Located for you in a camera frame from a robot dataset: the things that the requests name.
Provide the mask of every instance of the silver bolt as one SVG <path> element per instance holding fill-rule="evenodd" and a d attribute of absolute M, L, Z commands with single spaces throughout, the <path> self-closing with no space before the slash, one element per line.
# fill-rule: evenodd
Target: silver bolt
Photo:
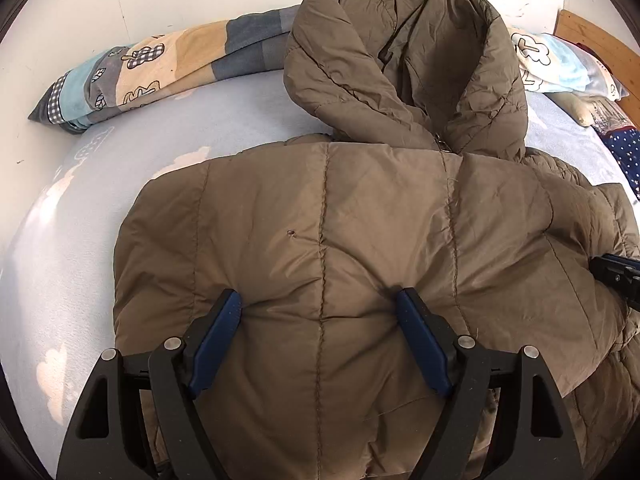
<path fill-rule="evenodd" d="M 527 345 L 524 347 L 524 355 L 535 359 L 540 355 L 540 350 L 538 350 L 535 346 Z"/>
<path fill-rule="evenodd" d="M 176 350 L 180 348 L 181 344 L 182 344 L 182 340 L 179 337 L 170 337 L 164 342 L 164 347 L 167 350 Z"/>
<path fill-rule="evenodd" d="M 461 335 L 458 338 L 458 344 L 462 346 L 462 348 L 473 348 L 476 346 L 476 340 L 469 335 Z"/>
<path fill-rule="evenodd" d="M 114 357 L 116 357 L 115 348 L 107 348 L 100 354 L 100 357 L 103 358 L 104 361 L 111 361 Z"/>

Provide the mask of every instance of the wooden board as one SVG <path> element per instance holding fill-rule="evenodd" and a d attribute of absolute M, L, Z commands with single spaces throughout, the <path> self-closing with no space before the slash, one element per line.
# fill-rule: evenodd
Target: wooden board
<path fill-rule="evenodd" d="M 577 14 L 561 10 L 554 34 L 572 43 L 581 43 L 596 52 L 629 90 L 630 96 L 619 101 L 629 118 L 640 125 L 640 56 L 600 27 Z"/>

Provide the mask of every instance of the navy blue star-patterned fabric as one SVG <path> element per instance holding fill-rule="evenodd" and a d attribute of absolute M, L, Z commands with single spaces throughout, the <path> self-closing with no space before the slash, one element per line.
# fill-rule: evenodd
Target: navy blue star-patterned fabric
<path fill-rule="evenodd" d="M 600 139 L 613 154 L 640 200 L 640 132 L 635 128 L 613 130 L 601 135 Z"/>

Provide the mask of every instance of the white wall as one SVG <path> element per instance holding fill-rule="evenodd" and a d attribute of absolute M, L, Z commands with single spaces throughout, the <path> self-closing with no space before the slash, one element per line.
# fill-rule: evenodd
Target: white wall
<path fill-rule="evenodd" d="M 26 119 L 51 82 L 114 44 L 300 1 L 29 0 L 0 43 L 0 261 L 20 220 L 76 141 Z M 565 0 L 489 1 L 506 22 L 551 32 Z M 597 24 L 620 20 L 601 0 L 599 10 L 591 9 L 596 0 L 567 1 L 570 10 Z M 613 33 L 628 41 L 628 29 L 617 25 Z"/>
<path fill-rule="evenodd" d="M 640 55 L 640 46 L 610 0 L 564 0 L 564 8 L 582 16 Z"/>

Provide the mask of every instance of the bed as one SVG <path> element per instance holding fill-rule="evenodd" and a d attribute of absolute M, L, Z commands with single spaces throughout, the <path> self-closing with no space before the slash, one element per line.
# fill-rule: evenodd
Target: bed
<path fill-rule="evenodd" d="M 592 128 L 527 93 L 527 146 L 619 182 Z M 0 274 L 0 358 L 24 429 L 55 475 L 66 425 L 96 358 L 113 345 L 113 247 L 140 189 L 168 171 L 302 134 L 330 133 L 287 96 L 282 71 L 191 89 L 87 130 L 25 218 Z"/>

